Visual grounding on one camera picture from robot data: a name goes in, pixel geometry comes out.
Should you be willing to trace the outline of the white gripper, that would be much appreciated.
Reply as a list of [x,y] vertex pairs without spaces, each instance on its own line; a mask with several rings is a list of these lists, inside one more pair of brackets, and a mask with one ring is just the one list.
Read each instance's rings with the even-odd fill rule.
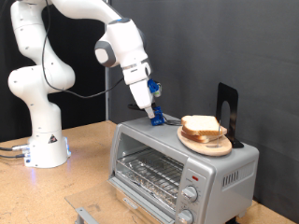
[[130,91],[134,96],[135,102],[139,108],[145,109],[150,119],[155,117],[154,111],[151,108],[152,93],[148,87],[148,81],[146,79],[140,80],[136,83],[129,85]]

